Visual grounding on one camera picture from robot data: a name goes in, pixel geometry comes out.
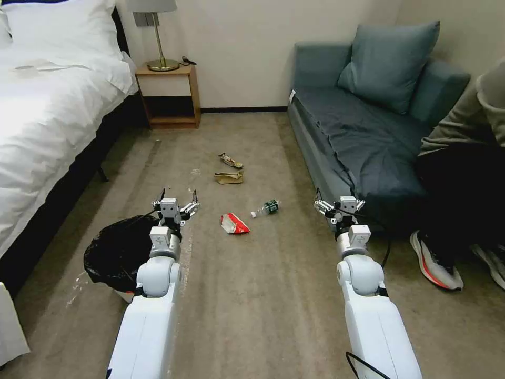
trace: person's leg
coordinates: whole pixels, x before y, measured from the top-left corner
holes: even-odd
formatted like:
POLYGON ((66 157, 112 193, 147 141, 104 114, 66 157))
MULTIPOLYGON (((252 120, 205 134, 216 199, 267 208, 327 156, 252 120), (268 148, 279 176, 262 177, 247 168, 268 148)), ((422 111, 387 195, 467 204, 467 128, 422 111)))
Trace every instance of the person's leg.
POLYGON ((444 149, 421 155, 416 164, 428 200, 421 229, 411 235, 410 242, 423 275, 447 290, 463 288, 454 264, 455 255, 467 244, 460 237, 470 225, 464 204, 471 193, 465 171, 471 168, 462 156, 465 154, 458 148, 444 149))
POLYGON ((480 223, 472 251, 488 266, 493 280, 505 290, 505 180, 501 175, 505 167, 505 153, 502 149, 490 157, 488 164, 480 169, 480 180, 488 196, 484 199, 481 210, 477 208, 480 223))

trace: plastic bottle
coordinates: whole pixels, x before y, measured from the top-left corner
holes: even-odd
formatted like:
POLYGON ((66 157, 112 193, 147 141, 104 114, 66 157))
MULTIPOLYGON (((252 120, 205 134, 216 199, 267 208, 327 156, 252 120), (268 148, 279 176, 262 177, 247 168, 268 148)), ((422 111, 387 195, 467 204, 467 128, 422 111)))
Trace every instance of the plastic bottle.
POLYGON ((275 213, 279 209, 279 206, 282 204, 279 200, 270 200, 266 202, 260 209, 255 212, 251 212, 251 217, 256 218, 258 216, 267 215, 270 213, 275 213))

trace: sneaker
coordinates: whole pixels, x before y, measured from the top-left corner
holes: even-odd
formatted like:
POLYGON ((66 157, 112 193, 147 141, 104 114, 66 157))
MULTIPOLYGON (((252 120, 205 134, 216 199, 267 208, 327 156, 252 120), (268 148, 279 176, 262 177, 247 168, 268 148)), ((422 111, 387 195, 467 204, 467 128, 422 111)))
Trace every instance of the sneaker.
POLYGON ((483 247, 473 245, 472 251, 489 266, 491 277, 496 284, 505 290, 505 246, 483 247))
POLYGON ((426 234, 416 231, 410 235, 410 245, 419 258, 422 274, 434 285, 445 290, 461 290, 463 280, 453 264, 443 262, 433 248, 429 248, 426 234))

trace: black bed frame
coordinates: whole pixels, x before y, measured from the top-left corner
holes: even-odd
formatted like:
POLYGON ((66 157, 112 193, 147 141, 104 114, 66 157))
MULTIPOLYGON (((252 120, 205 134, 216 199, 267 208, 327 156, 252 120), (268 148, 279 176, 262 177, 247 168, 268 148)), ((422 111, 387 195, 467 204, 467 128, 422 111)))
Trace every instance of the black bed frame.
MULTIPOLYGON (((129 53, 117 9, 114 9, 112 18, 116 24, 119 48, 129 53)), ((138 93, 127 97, 121 105, 104 117, 96 138, 76 157, 67 174, 48 194, 44 205, 0 258, 0 282, 5 284, 11 296, 15 296, 28 279, 90 180, 97 170, 101 170, 101 162, 127 124, 147 124, 142 99, 138 93)))

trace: person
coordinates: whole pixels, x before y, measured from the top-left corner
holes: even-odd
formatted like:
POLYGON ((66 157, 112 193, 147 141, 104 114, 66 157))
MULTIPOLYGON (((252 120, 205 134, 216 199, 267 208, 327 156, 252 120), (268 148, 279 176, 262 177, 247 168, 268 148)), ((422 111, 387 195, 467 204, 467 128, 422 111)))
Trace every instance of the person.
POLYGON ((462 289, 454 264, 470 247, 505 290, 505 57, 422 139, 415 168, 428 194, 410 237, 423 275, 462 289))

